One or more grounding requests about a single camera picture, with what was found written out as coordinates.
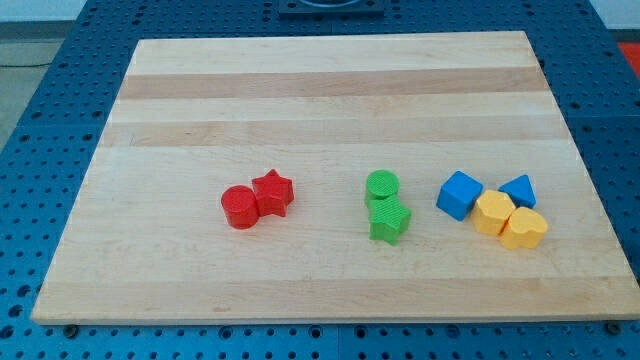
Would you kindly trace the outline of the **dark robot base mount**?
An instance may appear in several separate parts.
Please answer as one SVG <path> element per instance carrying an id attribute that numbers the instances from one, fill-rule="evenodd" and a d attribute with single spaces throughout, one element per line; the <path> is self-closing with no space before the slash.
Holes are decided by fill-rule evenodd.
<path id="1" fill-rule="evenodd" d="M 277 0 L 280 17 L 304 16 L 381 16 L 383 0 Z"/>

